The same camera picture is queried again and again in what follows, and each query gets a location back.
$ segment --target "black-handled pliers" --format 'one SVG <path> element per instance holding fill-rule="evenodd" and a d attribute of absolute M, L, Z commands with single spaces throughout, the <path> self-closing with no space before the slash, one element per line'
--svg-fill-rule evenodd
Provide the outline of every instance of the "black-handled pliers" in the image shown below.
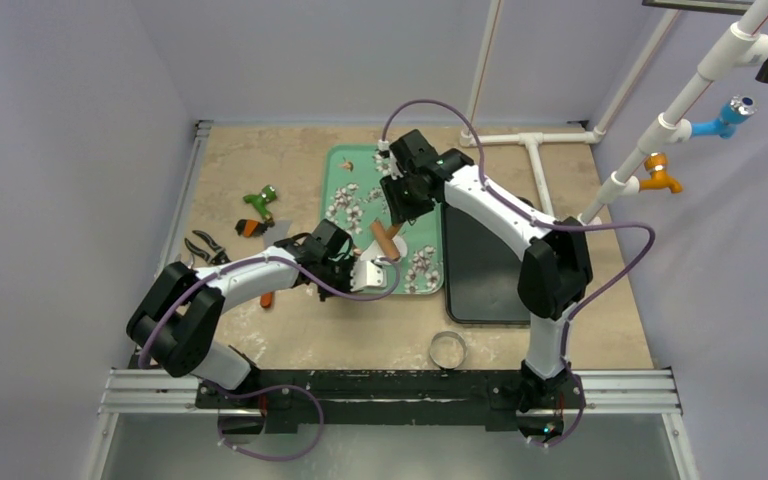
<path fill-rule="evenodd" d="M 190 241 L 190 239 L 185 238 L 184 246 L 187 247 L 187 250 L 189 250 L 190 253 L 201 258 L 207 262 L 208 265 L 224 265 L 231 262 L 231 259 L 228 258 L 228 254 L 225 253 L 225 247 L 216 243 L 216 240 L 208 235 L 207 232 L 203 232 L 201 230 L 193 230 L 193 235 L 204 240 L 204 243 L 207 244 L 207 247 L 213 250 L 213 258 L 210 258 L 210 254 L 205 250 L 195 246 L 193 242 Z"/>

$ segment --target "yellow tap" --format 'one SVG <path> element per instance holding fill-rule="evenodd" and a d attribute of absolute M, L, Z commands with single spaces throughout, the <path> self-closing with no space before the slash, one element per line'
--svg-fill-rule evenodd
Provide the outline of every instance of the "yellow tap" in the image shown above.
<path fill-rule="evenodd" d="M 672 193 L 681 193 L 684 188 L 678 183 L 678 180 L 667 173 L 667 165 L 670 162 L 663 153 L 653 153 L 643 162 L 646 171 L 652 178 L 640 181 L 641 190 L 660 190 L 669 188 Z"/>

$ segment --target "blue faucet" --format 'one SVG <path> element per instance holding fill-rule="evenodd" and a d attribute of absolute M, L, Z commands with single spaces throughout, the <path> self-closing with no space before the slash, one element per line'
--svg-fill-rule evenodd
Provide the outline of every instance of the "blue faucet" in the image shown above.
<path fill-rule="evenodd" d="M 719 135 L 720 138 L 731 138 L 737 131 L 737 126 L 755 114 L 755 100 L 752 97 L 738 95 L 732 97 L 723 108 L 720 116 L 710 122 L 691 123 L 690 138 L 702 135 Z"/>

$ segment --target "robotic arm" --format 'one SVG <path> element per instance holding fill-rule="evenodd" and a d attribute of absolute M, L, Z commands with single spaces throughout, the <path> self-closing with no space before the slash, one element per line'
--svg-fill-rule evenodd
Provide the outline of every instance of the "robotic arm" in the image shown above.
<path fill-rule="evenodd" d="M 481 222 L 522 260 L 517 292 L 532 312 L 531 340 L 522 365 L 524 381 L 529 385 L 526 390 L 539 396 L 563 383 L 567 373 L 561 360 L 567 340 L 566 313 L 584 297 L 585 287 L 593 278 L 584 234 L 553 231 L 523 219 L 482 188 L 479 167 L 472 159 L 457 149 L 439 155 L 417 130 L 379 154 L 391 158 L 399 172 L 381 179 L 393 224 L 413 222 L 433 211 L 436 203 L 446 202 Z M 533 218 L 556 222 L 492 185 Z M 559 223 L 578 225 L 572 218 Z M 330 287 L 320 286 L 321 300 L 333 291 L 357 290 L 353 278 L 380 267 L 342 253 L 349 251 L 350 245 L 347 232 L 323 220 L 311 234 L 276 242 L 263 253 L 230 265 L 190 270 L 180 262 L 172 263 L 132 316 L 128 336 L 144 346 L 159 319 L 179 297 L 199 279 L 218 274 L 185 299 L 189 304 L 186 312 L 174 313 L 161 327 L 149 354 L 174 377 L 193 374 L 227 390 L 245 390 L 243 382 L 256 374 L 257 368 L 244 354 L 213 341 L 220 315 L 264 293 L 308 284 L 310 279 L 299 267 Z"/>

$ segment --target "green tray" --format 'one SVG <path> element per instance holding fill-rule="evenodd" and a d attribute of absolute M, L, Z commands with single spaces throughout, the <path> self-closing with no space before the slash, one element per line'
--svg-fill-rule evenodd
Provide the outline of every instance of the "green tray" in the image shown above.
<path fill-rule="evenodd" d="M 337 145 L 325 158 L 320 213 L 352 235 L 355 246 L 369 247 L 374 237 L 369 225 L 378 218 L 390 226 L 390 209 L 379 181 L 389 174 L 389 164 L 375 160 L 375 145 Z M 408 246 L 399 267 L 402 279 L 393 293 L 428 295 L 443 285 L 442 228 L 440 208 L 405 225 L 399 232 Z M 387 267 L 392 282 L 395 271 Z"/>

